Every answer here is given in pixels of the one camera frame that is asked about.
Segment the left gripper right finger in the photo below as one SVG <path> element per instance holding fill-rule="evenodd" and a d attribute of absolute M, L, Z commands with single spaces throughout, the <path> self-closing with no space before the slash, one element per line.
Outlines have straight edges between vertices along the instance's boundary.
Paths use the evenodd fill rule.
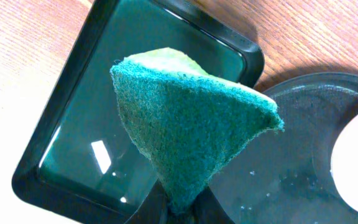
<path fill-rule="evenodd" d="M 193 215 L 196 224 L 234 224 L 209 187 L 193 202 Z"/>

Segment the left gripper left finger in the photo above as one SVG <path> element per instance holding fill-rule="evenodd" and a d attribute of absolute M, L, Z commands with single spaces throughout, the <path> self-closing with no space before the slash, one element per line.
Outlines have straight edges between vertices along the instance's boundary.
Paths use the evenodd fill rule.
<path fill-rule="evenodd" d="M 161 182 L 157 180 L 141 206 L 124 224 L 166 224 L 168 200 Z"/>

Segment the green scrubbing sponge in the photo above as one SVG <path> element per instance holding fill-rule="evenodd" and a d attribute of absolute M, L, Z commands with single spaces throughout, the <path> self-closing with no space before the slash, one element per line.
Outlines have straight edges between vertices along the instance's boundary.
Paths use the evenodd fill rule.
<path fill-rule="evenodd" d="M 208 74 L 179 50 L 130 55 L 110 74 L 122 125 L 176 214 L 254 138 L 284 127 L 273 99 Z"/>

